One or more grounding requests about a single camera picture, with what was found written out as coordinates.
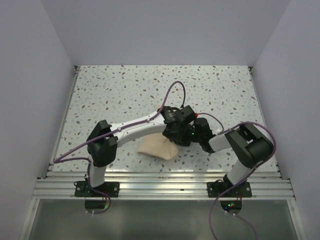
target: purple wire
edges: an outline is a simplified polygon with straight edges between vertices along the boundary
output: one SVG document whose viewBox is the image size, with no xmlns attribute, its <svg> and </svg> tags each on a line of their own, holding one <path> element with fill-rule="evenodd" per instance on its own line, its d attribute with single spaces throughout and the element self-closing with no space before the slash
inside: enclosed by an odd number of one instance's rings
<svg viewBox="0 0 320 240">
<path fill-rule="evenodd" d="M 214 206 L 214 207 L 215 207 L 215 209 L 218 210 L 218 211 L 222 211 L 222 212 L 224 212 L 224 213 L 226 212 L 227 214 L 229 214 L 229 215 L 231 215 L 231 216 L 233 216 L 233 217 L 236 217 L 236 218 L 238 218 L 238 219 L 241 219 L 242 221 L 244 221 L 245 223 L 247 223 L 247 224 L 251 227 L 251 229 L 253 230 L 254 236 L 256 236 L 256 237 L 258 238 L 258 233 L 257 233 L 255 227 L 254 227 L 247 219 L 245 219 L 244 217 L 240 216 L 239 214 L 235 214 L 235 215 L 234 215 L 232 212 L 225 211 L 225 210 L 222 209 L 220 206 Z"/>
<path fill-rule="evenodd" d="M 170 90 L 172 89 L 172 87 L 173 87 L 175 84 L 180 84 L 180 85 L 182 85 L 182 88 L 183 88 L 183 101 L 182 101 L 181 108 L 183 108 L 183 106 L 184 106 L 184 104 L 185 104 L 185 101 L 186 101 L 186 88 L 185 88 L 185 85 L 184 85 L 181 81 L 175 81 L 175 82 L 173 82 L 173 83 L 170 85 L 169 89 L 167 90 L 167 92 L 166 92 L 166 94 L 165 94 L 165 97 L 164 97 L 164 100 L 163 100 L 163 102 L 162 102 L 161 107 L 159 108 L 159 110 L 157 111 L 157 113 L 150 118 L 150 120 L 154 120 L 157 116 L 159 116 L 159 114 L 161 113 L 162 109 L 164 108 L 164 106 L 165 106 L 165 104 L 166 104 L 166 101 L 167 101 L 167 98 L 168 98 L 168 96 L 169 96 Z M 148 119 L 145 119 L 145 120 L 136 121 L 136 122 L 133 122 L 133 123 L 124 125 L 124 126 L 121 127 L 121 130 L 126 129 L 126 128 L 129 128 L 129 127 L 132 127 L 132 126 L 135 126 L 135 125 L 138 125 L 138 124 L 143 124 L 143 123 L 146 123 L 146 122 L 148 122 L 148 121 L 149 121 Z M 84 146 L 86 146 L 86 145 L 88 145 L 88 144 L 91 144 L 91 143 L 93 143 L 93 142 L 95 142 L 95 141 L 97 141 L 97 140 L 99 140 L 99 139 L 106 138 L 106 137 L 108 137 L 108 136 L 110 136 L 110 135 L 112 135 L 112 134 L 114 134 L 114 133 L 116 133 L 116 132 L 118 132 L 118 131 L 119 131 L 119 129 L 115 129 L 115 130 L 113 130 L 113 131 L 111 131 L 111 132 L 108 132 L 108 133 L 106 133 L 106 134 L 103 134 L 103 135 L 97 136 L 97 137 L 95 137 L 95 138 L 92 138 L 92 139 L 90 139 L 90 140 L 88 140 L 88 141 L 80 144 L 79 146 L 76 146 L 75 148 L 71 149 L 70 151 L 66 152 L 65 154 L 61 155 L 60 157 L 58 157 L 56 160 L 53 161 L 54 164 L 64 163 L 64 162 L 73 161 L 73 160 L 86 160 L 86 161 L 89 162 L 88 168 L 87 168 L 87 182 L 88 182 L 89 188 L 90 188 L 93 192 L 95 192 L 95 193 L 97 193 L 97 194 L 100 194 L 100 195 L 104 196 L 106 199 L 108 198 L 108 200 L 109 200 L 109 204 L 108 204 L 108 206 L 107 206 L 104 210 L 102 210 L 102 211 L 97 211 L 97 212 L 94 212 L 94 211 L 92 212 L 92 213 L 95 214 L 95 215 L 96 215 L 96 214 L 105 213 L 105 212 L 110 208 L 110 206 L 111 206 L 111 198 L 109 197 L 109 195 L 108 195 L 107 193 L 104 193 L 104 192 L 102 192 L 102 191 L 98 191 L 98 190 L 94 189 L 94 188 L 91 186 L 91 184 L 90 184 L 90 166 L 91 166 L 91 164 L 92 164 L 91 160 L 90 160 L 89 158 L 86 158 L 86 157 L 72 157 L 72 158 L 67 158 L 67 159 L 64 159 L 64 158 L 65 158 L 66 156 L 70 155 L 71 153 L 73 153 L 74 151 L 76 151 L 76 150 L 78 150 L 78 149 L 80 149 L 80 148 L 82 148 L 82 147 L 84 147 Z"/>
<path fill-rule="evenodd" d="M 152 117 L 150 118 L 150 120 L 154 120 L 154 119 L 161 113 L 162 109 L 164 108 L 164 106 L 165 106 L 165 104 L 166 104 L 166 101 L 167 101 L 167 98 L 168 98 L 168 96 L 169 96 L 170 90 L 172 89 L 172 87 L 173 87 L 175 84 L 181 84 L 181 85 L 182 85 L 183 95 L 184 95 L 184 97 L 183 97 L 183 102 L 182 102 L 182 106 L 185 104 L 185 100 L 186 100 L 186 89 L 185 89 L 185 86 L 184 86 L 184 84 L 183 84 L 181 81 L 175 81 L 175 82 L 173 82 L 173 83 L 171 84 L 171 86 L 169 87 L 168 91 L 166 92 L 166 95 L 165 95 L 165 97 L 164 97 L 163 103 L 162 103 L 161 107 L 159 108 L 158 112 L 157 112 L 154 116 L 152 116 Z M 129 124 L 127 124 L 127 125 L 122 126 L 122 127 L 121 127 L 121 130 L 126 129 L 126 128 L 129 128 L 129 127 L 132 127 L 132 126 L 135 126 L 135 125 L 138 125 L 138 124 L 143 124 L 143 123 L 146 123 L 146 122 L 148 122 L 148 119 L 141 120 L 141 121 L 136 121 L 136 122 L 132 122 L 132 123 L 129 123 Z M 108 136 L 110 136 L 110 135 L 112 135 L 112 134 L 114 134 L 114 133 L 117 133 L 118 131 L 119 131 L 119 129 L 115 129 L 115 130 L 110 131 L 110 132 L 108 132 L 108 133 L 106 133 L 106 134 L 103 134 L 103 135 L 97 136 L 97 137 L 95 137 L 95 138 L 92 138 L 92 139 L 90 139 L 90 140 L 88 140 L 88 141 L 80 144 L 79 146 L 76 146 L 75 148 L 71 149 L 70 151 L 66 152 L 65 154 L 61 155 L 61 156 L 58 157 L 56 160 L 54 160 L 53 163 L 54 163 L 54 164 L 59 163 L 60 160 L 62 160 L 62 159 L 65 158 L 66 156 L 72 154 L 74 151 L 79 150 L 80 148 L 82 148 L 82 147 L 84 147 L 84 146 L 86 146 L 86 145 L 88 145 L 88 144 L 91 144 L 91 143 L 93 143 L 93 142 L 95 142 L 95 141 L 97 141 L 97 140 L 99 140 L 99 139 L 106 138 L 106 137 L 108 137 Z"/>
<path fill-rule="evenodd" d="M 221 197 L 222 197 L 223 195 L 225 195 L 226 193 L 230 192 L 232 189 L 235 189 L 236 187 L 238 187 L 238 186 L 239 186 L 240 184 L 242 184 L 244 181 L 246 181 L 247 178 L 249 178 L 249 177 L 256 171 L 256 169 L 257 169 L 258 167 L 260 167 L 262 164 L 266 163 L 270 158 L 272 158 L 272 156 L 275 154 L 276 149 L 277 149 L 277 143 L 276 143 L 275 136 L 274 136 L 265 126 L 263 126 L 263 125 L 261 125 L 261 124 L 259 124 L 259 123 L 257 123 L 257 122 L 253 122 L 253 121 L 241 122 L 241 123 L 235 125 L 234 127 L 228 129 L 228 130 L 225 130 L 225 131 L 220 132 L 219 135 L 220 135 L 220 134 L 227 133 L 227 132 L 229 132 L 229 131 L 231 131 L 231 130 L 236 129 L 236 128 L 239 127 L 239 126 L 246 125 L 246 124 L 253 124 L 253 125 L 256 125 L 256 126 L 262 128 L 262 129 L 264 129 L 264 130 L 270 135 L 270 137 L 271 137 L 271 139 L 272 139 L 272 142 L 273 142 L 273 150 L 272 150 L 270 156 L 269 156 L 266 160 L 261 161 L 261 162 L 258 162 L 258 163 L 254 166 L 254 168 L 253 168 L 243 179 L 241 179 L 239 182 L 237 182 L 235 185 L 233 185 L 232 187 L 228 188 L 228 189 L 225 190 L 224 192 L 220 193 L 220 194 L 216 197 L 216 199 L 213 201 L 213 204 L 212 204 L 212 206 L 211 206 L 211 208 L 210 208 L 210 211 L 209 211 L 209 225 L 210 225 L 211 233 L 212 233 L 212 235 L 214 236 L 214 238 L 215 238 L 216 240 L 218 240 L 218 237 L 217 237 L 217 235 L 216 235 L 216 233 L 215 233 L 215 231 L 214 231 L 214 228 L 213 228 L 213 226 L 212 226 L 212 213 L 213 213 L 213 210 L 214 210 L 215 205 L 216 205 L 217 202 L 218 202 L 218 199 L 221 198 Z M 254 231 L 254 237 L 255 237 L 255 239 L 256 239 L 256 240 L 259 239 L 258 233 L 257 233 L 255 227 L 254 227 L 251 223 L 249 223 L 245 218 L 240 217 L 240 216 L 238 216 L 238 215 L 236 215 L 236 216 L 237 216 L 238 218 L 242 219 L 243 221 L 245 221 L 247 224 L 249 224 L 250 227 L 251 227 L 251 228 L 253 229 L 253 231 Z"/>
<path fill-rule="evenodd" d="M 102 211 L 92 211 L 91 213 L 96 215 L 96 214 L 103 214 L 105 213 L 111 206 L 111 198 L 109 197 L 109 195 L 105 192 L 102 192 L 102 191 L 98 191 L 98 190 L 95 190 L 91 184 L 90 184 L 90 166 L 91 166 L 91 160 L 87 157 L 72 157 L 72 158 L 66 158 L 66 159 L 62 159 L 62 160 L 59 160 L 59 161 L 55 161 L 56 164 L 60 164 L 60 163 L 64 163 L 64 162 L 69 162 L 69 161 L 73 161 L 73 160 L 86 160 L 89 162 L 88 164 L 88 168 L 87 168 L 87 182 L 88 182 L 88 186 L 89 188 L 97 193 L 97 194 L 100 194 L 102 196 L 105 197 L 105 199 L 108 199 L 109 200 L 109 204 L 108 206 L 106 206 Z"/>
<path fill-rule="evenodd" d="M 221 122 L 218 118 L 216 118 L 215 116 L 211 115 L 210 113 L 200 112 L 200 113 L 198 113 L 198 115 L 208 115 L 208 116 L 214 118 L 214 119 L 220 124 L 220 126 L 222 127 L 221 132 L 223 132 L 223 131 L 225 130 L 225 127 L 224 127 L 224 125 L 222 124 L 222 122 Z"/>
</svg>

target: purple cable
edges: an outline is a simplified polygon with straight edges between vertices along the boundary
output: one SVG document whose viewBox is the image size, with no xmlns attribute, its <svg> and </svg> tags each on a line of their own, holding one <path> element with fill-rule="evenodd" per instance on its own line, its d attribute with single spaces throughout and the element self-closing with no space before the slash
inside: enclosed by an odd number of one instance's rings
<svg viewBox="0 0 320 240">
<path fill-rule="evenodd" d="M 111 206 L 111 198 L 109 197 L 109 195 L 108 195 L 107 193 L 102 192 L 102 191 L 95 190 L 95 189 L 91 186 L 91 184 L 90 184 L 90 166 L 91 166 L 91 160 L 90 160 L 89 158 L 87 158 L 87 157 L 72 157 L 72 158 L 66 158 L 66 159 L 62 159 L 62 160 L 59 160 L 59 161 L 55 161 L 55 163 L 56 163 L 56 164 L 60 164 L 60 163 L 64 163 L 64 162 L 68 162 L 68 161 L 73 161 L 73 160 L 86 160 L 86 161 L 89 162 L 88 168 L 87 168 L 87 182 L 88 182 L 89 188 L 90 188 L 93 192 L 95 192 L 95 193 L 97 193 L 97 194 L 100 194 L 100 195 L 104 196 L 105 199 L 108 199 L 108 200 L 109 200 L 108 206 L 106 206 L 102 211 L 96 211 L 96 212 L 95 212 L 95 211 L 92 211 L 91 213 L 94 214 L 94 215 L 105 213 L 105 212 L 110 208 L 110 206 Z"/>
<path fill-rule="evenodd" d="M 239 127 L 239 126 L 246 125 L 246 124 L 253 124 L 253 125 L 256 125 L 256 126 L 262 128 L 262 129 L 264 129 L 264 130 L 270 135 L 270 137 L 272 138 L 273 150 L 272 150 L 270 156 L 269 156 L 266 160 L 261 161 L 261 162 L 258 162 L 258 163 L 254 166 L 254 168 L 253 168 L 243 179 L 241 179 L 239 182 L 237 182 L 235 185 L 233 185 L 233 186 L 230 187 L 229 189 L 227 189 L 227 190 L 225 190 L 224 192 L 220 193 L 220 194 L 216 197 L 216 199 L 213 201 L 213 204 L 212 204 L 212 206 L 211 206 L 211 208 L 210 208 L 210 211 L 209 211 L 209 225 L 210 225 L 211 233 L 212 233 L 212 235 L 214 236 L 214 238 L 215 238 L 216 240 L 218 240 L 218 237 L 217 237 L 217 235 L 216 235 L 216 233 L 215 233 L 215 231 L 214 231 L 214 228 L 213 228 L 213 226 L 212 226 L 212 213 L 213 213 L 213 210 L 214 210 L 215 205 L 216 205 L 217 202 L 218 202 L 218 199 L 221 198 L 221 197 L 222 197 L 223 195 L 225 195 L 226 193 L 230 192 L 232 189 L 235 189 L 236 187 L 238 187 L 238 186 L 239 186 L 240 184 L 242 184 L 244 181 L 246 181 L 247 178 L 249 178 L 249 177 L 256 171 L 256 169 L 257 169 L 258 167 L 260 167 L 262 164 L 266 163 L 270 158 L 272 158 L 272 156 L 275 154 L 276 149 L 277 149 L 277 143 L 276 143 L 275 136 L 274 136 L 265 126 L 263 126 L 263 125 L 261 125 L 261 124 L 259 124 L 259 123 L 257 123 L 257 122 L 253 122 L 253 121 L 241 122 L 241 123 L 235 125 L 234 127 L 228 129 L 228 130 L 225 130 L 225 131 L 220 132 L 219 135 L 220 135 L 220 134 L 227 133 L 227 132 L 229 132 L 229 131 L 231 131 L 231 130 L 236 129 L 236 128 Z M 253 229 L 255 239 L 256 239 L 256 240 L 259 239 L 258 233 L 257 233 L 255 227 L 254 227 L 251 223 L 249 223 L 245 218 L 243 218 L 243 217 L 241 217 L 241 216 L 238 216 L 238 215 L 236 215 L 236 216 L 237 216 L 238 218 L 242 219 L 243 221 L 245 221 L 247 224 L 249 224 L 250 227 Z"/>
<path fill-rule="evenodd" d="M 164 108 L 165 104 L 166 104 L 166 101 L 167 101 L 167 98 L 168 98 L 168 95 L 170 93 L 170 90 L 172 89 L 172 87 L 175 85 L 175 84 L 181 84 L 182 85 L 182 88 L 183 88 L 183 102 L 182 102 L 182 105 L 183 106 L 185 104 L 185 100 L 186 100 L 186 89 L 185 89 L 185 86 L 184 84 L 181 82 L 181 81 L 175 81 L 171 84 L 171 86 L 169 87 L 168 91 L 166 92 L 166 95 L 164 97 L 164 100 L 163 100 L 163 103 L 161 105 L 161 107 L 159 108 L 158 112 L 152 116 L 150 118 L 150 120 L 154 120 L 162 111 L 162 109 Z M 121 127 L 121 130 L 123 129 L 126 129 L 126 128 L 129 128 L 129 127 L 132 127 L 132 126 L 135 126 L 135 125 L 138 125 L 138 124 L 143 124 L 143 123 L 146 123 L 148 121 L 148 119 L 145 119 L 145 120 L 141 120 L 141 121 L 136 121 L 136 122 L 133 122 L 133 123 L 129 123 L 127 125 L 124 125 Z M 76 146 L 75 148 L 71 149 L 70 151 L 66 152 L 65 154 L 61 155 L 60 157 L 58 157 L 56 160 L 53 161 L 54 164 L 58 163 L 60 160 L 62 160 L 63 158 L 65 158 L 66 156 L 72 154 L 74 151 L 88 145 L 88 144 L 91 144 L 99 139 L 103 139 L 103 138 L 106 138 L 108 136 L 110 136 L 111 134 L 114 134 L 114 133 L 117 133 L 119 131 L 119 129 L 115 129 L 111 132 L 108 132 L 106 134 L 103 134 L 103 135 L 100 135 L 100 136 L 97 136 L 95 138 L 92 138 L 82 144 L 80 144 L 79 146 Z"/>
<path fill-rule="evenodd" d="M 258 234 L 256 233 L 257 231 L 256 231 L 255 227 L 254 227 L 247 219 L 245 219 L 244 217 L 239 216 L 239 214 L 235 214 L 235 215 L 234 215 L 232 212 L 225 211 L 224 209 L 221 208 L 221 206 L 215 205 L 214 208 L 215 208 L 216 210 L 218 210 L 218 211 L 222 211 L 222 212 L 227 213 L 227 214 L 229 214 L 229 215 L 231 215 L 231 216 L 233 216 L 233 217 L 236 217 L 236 218 L 238 218 L 238 219 L 241 219 L 242 221 L 244 221 L 245 223 L 247 223 L 247 224 L 252 228 L 253 232 L 255 232 L 254 235 L 256 235 L 256 236 L 258 237 Z"/>
<path fill-rule="evenodd" d="M 225 130 L 225 127 L 224 127 L 224 125 L 222 124 L 222 122 L 221 122 L 218 118 L 216 118 L 215 116 L 211 115 L 210 113 L 200 112 L 200 113 L 198 113 L 198 115 L 208 115 L 208 116 L 214 118 L 214 119 L 221 125 L 221 127 L 222 127 L 221 132 L 223 132 L 223 131 Z"/>
<path fill-rule="evenodd" d="M 186 101 L 186 88 L 185 88 L 185 85 L 184 85 L 181 81 L 175 81 L 175 82 L 173 82 L 173 83 L 170 85 L 169 89 L 167 90 L 167 92 L 166 92 L 166 94 L 165 94 L 165 97 L 164 97 L 164 100 L 163 100 L 163 102 L 162 102 L 161 107 L 159 108 L 159 110 L 157 111 L 157 113 L 150 118 L 150 120 L 154 120 L 154 119 L 161 113 L 162 109 L 164 108 L 164 106 L 165 106 L 165 104 L 166 104 L 166 101 L 167 101 L 167 98 L 168 98 L 168 96 L 169 96 L 170 90 L 172 89 L 172 87 L 173 87 L 175 84 L 181 84 L 181 86 L 182 86 L 182 88 L 183 88 L 183 101 L 182 101 L 181 108 L 184 107 L 185 101 Z M 126 128 L 129 128 L 129 127 L 132 127 L 132 126 L 135 126 L 135 125 L 138 125 L 138 124 L 143 124 L 143 123 L 146 123 L 146 122 L 148 122 L 148 119 L 141 120 L 141 121 L 136 121 L 136 122 L 127 124 L 127 125 L 125 125 L 125 126 L 122 126 L 122 127 L 121 127 L 121 130 L 126 129 Z M 108 133 L 106 133 L 106 134 L 103 134 L 103 135 L 97 136 L 97 137 L 95 137 L 95 138 L 92 138 L 92 139 L 90 139 L 90 140 L 88 140 L 88 141 L 80 144 L 79 146 L 76 146 L 75 148 L 71 149 L 70 151 L 66 152 L 65 154 L 61 155 L 60 157 L 58 157 L 56 160 L 53 161 L 54 164 L 64 163 L 64 162 L 73 161 L 73 160 L 86 160 L 86 161 L 89 162 L 88 168 L 87 168 L 87 182 L 88 182 L 89 188 L 90 188 L 93 192 L 95 192 L 95 193 L 97 193 L 97 194 L 100 194 L 100 195 L 104 196 L 106 199 L 108 198 L 108 200 L 109 200 L 109 204 L 108 204 L 107 208 L 105 208 L 105 209 L 102 210 L 102 211 L 92 212 L 93 214 L 102 214 L 102 213 L 105 213 L 105 212 L 110 208 L 110 206 L 111 206 L 111 198 L 109 197 L 108 194 L 106 194 L 106 193 L 104 193 L 104 192 L 101 192 L 101 191 L 97 191 L 96 189 L 94 189 L 94 188 L 91 186 L 91 184 L 90 184 L 90 166 L 91 166 L 91 164 L 92 164 L 91 160 L 90 160 L 89 158 L 86 158 L 86 157 L 72 157 L 72 158 L 67 158 L 67 159 L 63 159 L 63 158 L 65 158 L 66 156 L 70 155 L 70 154 L 73 153 L 74 151 L 76 151 L 76 150 L 78 150 L 78 149 L 80 149 L 80 148 L 82 148 L 82 147 L 84 147 L 84 146 L 86 146 L 86 145 L 88 145 L 88 144 L 91 144 L 91 143 L 93 143 L 93 142 L 95 142 L 95 141 L 97 141 L 97 140 L 99 140 L 99 139 L 106 138 L 106 137 L 108 137 L 108 136 L 110 136 L 110 135 L 112 135 L 112 134 L 114 134 L 114 133 L 116 133 L 116 132 L 118 132 L 118 131 L 119 131 L 119 129 L 115 129 L 115 130 L 113 130 L 113 131 L 111 131 L 111 132 L 108 132 Z"/>
</svg>

